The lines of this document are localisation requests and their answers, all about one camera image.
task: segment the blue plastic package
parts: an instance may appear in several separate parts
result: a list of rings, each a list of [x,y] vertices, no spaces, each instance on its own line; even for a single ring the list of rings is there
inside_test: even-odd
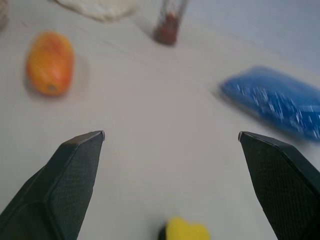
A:
[[[320,142],[320,90],[266,67],[228,79],[221,90],[278,128]]]

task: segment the spice jar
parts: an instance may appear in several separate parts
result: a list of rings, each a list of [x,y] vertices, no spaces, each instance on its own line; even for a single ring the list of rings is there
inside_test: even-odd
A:
[[[187,3],[188,0],[163,0],[159,23],[154,31],[154,39],[157,42],[165,45],[176,43]]]

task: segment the table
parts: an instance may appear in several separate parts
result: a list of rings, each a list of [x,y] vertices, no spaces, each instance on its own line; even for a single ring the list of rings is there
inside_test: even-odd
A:
[[[0,33],[0,211],[62,142],[104,130],[85,239],[156,239],[170,217],[209,228],[213,240],[275,240],[255,196],[239,131],[294,144],[317,167],[320,148],[276,130],[216,97],[218,84],[254,65],[319,86],[318,76],[186,17],[175,48],[150,39],[159,1],[99,23],[55,2],[11,0]],[[26,88],[24,64],[41,31],[66,35],[74,83],[61,98]]]

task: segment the wicker basket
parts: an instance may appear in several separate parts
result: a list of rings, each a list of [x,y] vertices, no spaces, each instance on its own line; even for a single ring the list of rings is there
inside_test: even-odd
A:
[[[8,0],[0,0],[0,27],[4,25],[7,20]]]

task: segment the crumpled white fabric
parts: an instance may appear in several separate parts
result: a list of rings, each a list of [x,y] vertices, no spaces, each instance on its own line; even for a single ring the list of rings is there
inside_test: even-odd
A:
[[[129,14],[138,0],[57,0],[80,14],[100,21],[116,20]]]

